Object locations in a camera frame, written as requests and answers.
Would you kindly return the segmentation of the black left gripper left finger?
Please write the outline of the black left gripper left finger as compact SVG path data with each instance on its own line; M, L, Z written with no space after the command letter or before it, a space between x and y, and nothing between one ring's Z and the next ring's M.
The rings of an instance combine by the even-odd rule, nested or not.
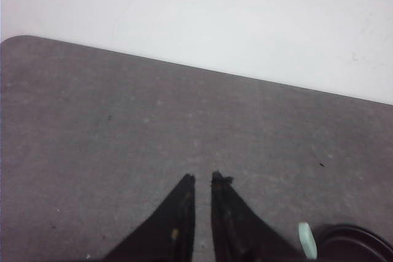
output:
M195 220L195 177L185 174L152 215L103 260L192 261Z

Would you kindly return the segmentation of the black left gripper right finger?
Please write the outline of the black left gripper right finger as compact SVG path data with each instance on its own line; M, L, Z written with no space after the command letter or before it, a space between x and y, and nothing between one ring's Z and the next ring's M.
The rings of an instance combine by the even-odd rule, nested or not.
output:
M216 261L303 259L294 246L269 227L219 171L211 179L211 228Z

